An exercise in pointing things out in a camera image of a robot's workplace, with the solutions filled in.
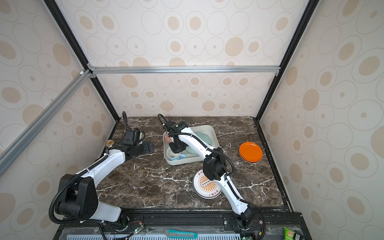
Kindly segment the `mint green flower plate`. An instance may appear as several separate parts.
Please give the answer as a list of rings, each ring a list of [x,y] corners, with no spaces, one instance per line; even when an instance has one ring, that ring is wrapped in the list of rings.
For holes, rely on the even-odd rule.
[[[200,138],[200,140],[202,140],[206,144],[208,144],[208,145],[212,144],[212,140],[207,134],[201,133],[201,132],[195,132],[195,135],[198,136]],[[196,151],[194,151],[191,147],[186,147],[186,151],[187,151],[187,153],[189,153],[192,156],[198,156],[198,153]]]

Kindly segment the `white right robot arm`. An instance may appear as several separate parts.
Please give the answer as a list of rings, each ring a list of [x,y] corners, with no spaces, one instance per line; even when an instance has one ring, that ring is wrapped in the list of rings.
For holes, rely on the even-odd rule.
[[[168,145],[175,155],[190,147],[202,159],[204,175],[222,190],[236,215],[238,226],[245,230],[253,223],[259,222],[262,228],[261,235],[264,235],[265,216],[255,204],[246,201],[233,184],[231,176],[235,172],[235,166],[224,151],[203,141],[184,121],[177,123],[168,121],[162,114],[158,114],[157,117],[170,140]]]

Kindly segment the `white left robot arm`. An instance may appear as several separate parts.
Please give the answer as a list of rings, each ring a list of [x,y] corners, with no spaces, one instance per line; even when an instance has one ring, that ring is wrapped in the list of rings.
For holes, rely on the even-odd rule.
[[[117,230],[124,230],[129,217],[120,207],[100,201],[97,194],[99,183],[114,169],[128,160],[153,153],[152,142],[145,140],[145,133],[128,124],[127,114],[123,112],[125,131],[114,144],[108,144],[104,155],[89,167],[76,173],[66,174],[60,179],[58,192],[53,198],[48,216],[59,225],[80,221],[109,223]]]

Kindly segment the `red patterned bowl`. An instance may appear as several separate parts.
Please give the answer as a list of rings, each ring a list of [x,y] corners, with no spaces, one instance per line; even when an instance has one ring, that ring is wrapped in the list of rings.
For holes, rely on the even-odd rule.
[[[164,135],[164,141],[169,145],[170,143],[173,142],[173,139],[171,137],[169,137],[168,134],[165,134]]]

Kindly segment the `white plastic bin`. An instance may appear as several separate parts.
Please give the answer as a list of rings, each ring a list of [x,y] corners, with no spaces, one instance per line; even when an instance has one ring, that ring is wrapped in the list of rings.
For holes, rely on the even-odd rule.
[[[215,130],[212,126],[202,125],[202,126],[196,126],[196,127],[190,127],[190,128],[192,129],[192,131],[195,134],[197,134],[197,133],[206,134],[211,139],[210,145],[213,146],[214,148],[220,147],[220,144],[219,144],[219,141],[217,139]],[[167,155],[167,151],[168,151],[168,149],[170,149],[170,146],[165,141],[166,134],[167,134],[166,132],[163,133],[163,149],[164,149],[164,159],[166,160],[166,162],[169,165],[175,166],[175,165],[182,165],[182,164],[189,164],[189,163],[202,162],[203,161],[199,155],[196,155],[196,156],[191,155],[190,153],[188,153],[187,150],[181,152],[181,154],[186,155],[185,159],[171,160],[169,158],[169,156]]]

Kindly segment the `white orange sunburst plate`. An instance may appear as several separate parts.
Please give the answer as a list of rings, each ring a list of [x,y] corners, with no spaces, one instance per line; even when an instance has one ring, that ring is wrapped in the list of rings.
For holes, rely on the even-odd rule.
[[[210,179],[208,179],[203,170],[196,172],[193,178],[193,187],[195,192],[204,199],[214,199],[218,197],[222,190],[218,184]]]

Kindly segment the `light blue ceramic mug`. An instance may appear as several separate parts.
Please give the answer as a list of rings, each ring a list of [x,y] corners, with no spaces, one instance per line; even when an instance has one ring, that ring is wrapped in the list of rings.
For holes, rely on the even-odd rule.
[[[187,157],[185,154],[174,153],[171,148],[167,150],[166,154],[170,161],[183,160]]]

